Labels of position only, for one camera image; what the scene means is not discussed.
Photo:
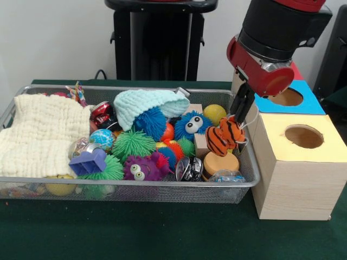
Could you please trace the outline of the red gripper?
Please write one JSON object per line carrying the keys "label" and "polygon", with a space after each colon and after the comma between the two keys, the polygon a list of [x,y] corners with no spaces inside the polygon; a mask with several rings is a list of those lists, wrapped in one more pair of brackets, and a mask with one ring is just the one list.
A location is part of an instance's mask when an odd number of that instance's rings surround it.
{"label": "red gripper", "polygon": [[276,96],[287,89],[294,79],[291,61],[272,63],[258,58],[241,45],[237,36],[228,44],[227,58],[246,81],[240,86],[230,107],[230,114],[239,123],[244,122],[255,100],[255,93],[260,97]]}

